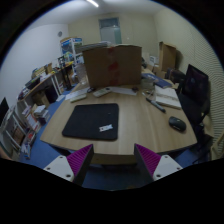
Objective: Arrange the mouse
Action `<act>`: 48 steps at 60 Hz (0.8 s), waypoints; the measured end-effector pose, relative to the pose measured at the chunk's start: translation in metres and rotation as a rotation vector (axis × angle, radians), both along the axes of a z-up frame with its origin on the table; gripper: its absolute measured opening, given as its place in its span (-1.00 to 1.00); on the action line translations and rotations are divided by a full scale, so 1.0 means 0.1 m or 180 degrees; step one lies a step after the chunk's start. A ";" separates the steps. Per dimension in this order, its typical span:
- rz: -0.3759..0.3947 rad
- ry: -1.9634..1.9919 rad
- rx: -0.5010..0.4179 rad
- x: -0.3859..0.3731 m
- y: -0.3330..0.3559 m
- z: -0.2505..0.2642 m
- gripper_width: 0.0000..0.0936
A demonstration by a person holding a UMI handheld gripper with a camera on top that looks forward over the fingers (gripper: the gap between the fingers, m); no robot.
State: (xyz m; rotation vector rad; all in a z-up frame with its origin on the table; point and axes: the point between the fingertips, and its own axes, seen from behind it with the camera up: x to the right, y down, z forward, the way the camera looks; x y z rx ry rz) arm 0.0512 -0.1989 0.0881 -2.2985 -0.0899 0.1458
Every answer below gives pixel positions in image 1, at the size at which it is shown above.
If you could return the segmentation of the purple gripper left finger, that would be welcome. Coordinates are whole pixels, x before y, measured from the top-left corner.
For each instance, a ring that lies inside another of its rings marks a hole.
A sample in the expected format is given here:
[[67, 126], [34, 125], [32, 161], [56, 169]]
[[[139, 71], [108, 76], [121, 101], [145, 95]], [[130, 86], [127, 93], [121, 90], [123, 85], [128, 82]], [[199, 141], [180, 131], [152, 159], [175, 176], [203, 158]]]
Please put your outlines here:
[[93, 145], [87, 145], [68, 156], [58, 156], [44, 170], [81, 186], [94, 155]]

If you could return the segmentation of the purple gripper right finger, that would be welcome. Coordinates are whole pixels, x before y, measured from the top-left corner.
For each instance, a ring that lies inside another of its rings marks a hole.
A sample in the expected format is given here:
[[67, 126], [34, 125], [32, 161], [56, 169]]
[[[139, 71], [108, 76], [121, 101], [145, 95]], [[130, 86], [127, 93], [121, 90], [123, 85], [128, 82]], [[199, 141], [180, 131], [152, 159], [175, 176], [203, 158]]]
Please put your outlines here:
[[135, 144], [134, 155], [146, 180], [154, 182], [182, 169], [169, 155], [159, 155], [150, 149]]

